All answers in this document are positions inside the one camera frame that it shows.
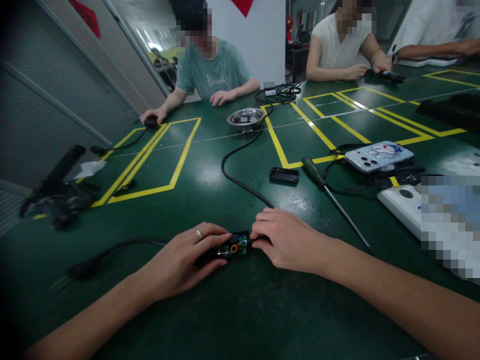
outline phone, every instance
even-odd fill
[[[362,173],[393,170],[396,163],[413,157],[413,152],[392,141],[382,141],[345,154],[345,159]]]

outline screwdriver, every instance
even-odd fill
[[[347,215],[345,210],[342,208],[342,206],[339,204],[339,202],[334,198],[333,194],[330,192],[327,183],[325,179],[320,175],[317,167],[315,166],[313,160],[309,157],[304,157],[301,162],[303,165],[305,165],[306,172],[313,178],[313,180],[316,182],[318,187],[325,189],[326,194],[328,197],[331,199],[331,201],[335,204],[336,208],[342,213],[342,215],[345,217],[346,221],[350,224],[352,229],[356,232],[358,237],[363,241],[365,246],[367,247],[368,251],[373,255],[374,251],[372,250],[372,247],[370,246],[369,242],[364,238],[360,230],[355,226],[354,222],[350,217]]]

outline metal bowl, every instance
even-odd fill
[[[226,121],[241,133],[250,133],[262,126],[267,114],[257,107],[247,107],[231,114]]]

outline green screwdriver handle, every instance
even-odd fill
[[[309,157],[304,157],[301,162],[305,166],[306,172],[315,180],[315,182],[318,184],[318,186],[324,186],[325,185],[325,180],[324,178],[320,175],[319,171],[317,170],[317,167],[315,166],[313,160]]]

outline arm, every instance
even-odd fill
[[[439,55],[473,55],[480,52],[480,40],[449,42],[441,45],[407,45],[396,54],[400,59],[428,58]]]
[[[175,110],[184,103],[186,98],[187,93],[176,87],[175,90],[168,95],[162,106],[157,109],[147,110],[140,116],[141,123],[143,124],[150,116],[156,116],[156,122],[158,125],[160,125],[171,111]]]
[[[361,44],[360,52],[370,62],[374,72],[378,73],[381,69],[392,70],[392,59],[382,51],[375,35],[368,34]]]
[[[236,87],[230,91],[217,91],[211,96],[210,102],[212,106],[216,106],[217,104],[218,106],[222,106],[225,102],[231,102],[236,98],[253,93],[258,89],[260,89],[260,83],[258,79],[251,78],[242,86]]]
[[[317,274],[372,304],[438,359],[480,359],[480,304],[266,208],[250,237],[282,269]]]
[[[201,240],[197,230],[206,236]],[[226,260],[197,269],[194,262],[231,234],[203,222],[175,236],[145,266],[130,275],[23,355],[29,360],[83,360],[92,357],[123,325],[153,303],[193,288]]]
[[[367,71],[367,67],[363,64],[355,65],[346,69],[327,69],[319,67],[321,56],[322,42],[317,36],[312,35],[310,40],[310,49],[308,51],[308,59],[306,62],[306,79],[308,81],[353,81],[360,79]]]

